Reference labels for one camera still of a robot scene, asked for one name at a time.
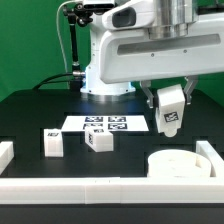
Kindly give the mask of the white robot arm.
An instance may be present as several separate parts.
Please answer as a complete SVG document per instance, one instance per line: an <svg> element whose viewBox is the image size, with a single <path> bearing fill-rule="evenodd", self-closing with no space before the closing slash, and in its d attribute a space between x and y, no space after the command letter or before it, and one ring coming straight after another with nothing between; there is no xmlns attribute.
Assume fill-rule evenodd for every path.
<svg viewBox="0 0 224 224"><path fill-rule="evenodd" d="M84 0L100 16L98 75L106 84L185 77L185 101L199 75L224 72L224 3L197 0Z"/></svg>

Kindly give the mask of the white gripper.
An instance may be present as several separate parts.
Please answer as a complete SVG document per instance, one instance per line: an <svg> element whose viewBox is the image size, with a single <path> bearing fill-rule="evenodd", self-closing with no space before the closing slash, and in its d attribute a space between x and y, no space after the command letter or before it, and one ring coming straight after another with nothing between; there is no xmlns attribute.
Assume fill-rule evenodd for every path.
<svg viewBox="0 0 224 224"><path fill-rule="evenodd" d="M141 81L150 108L150 80L187 76L184 94L190 105L197 75L224 71L224 3L130 0L104 13L102 24L101 80Z"/></svg>

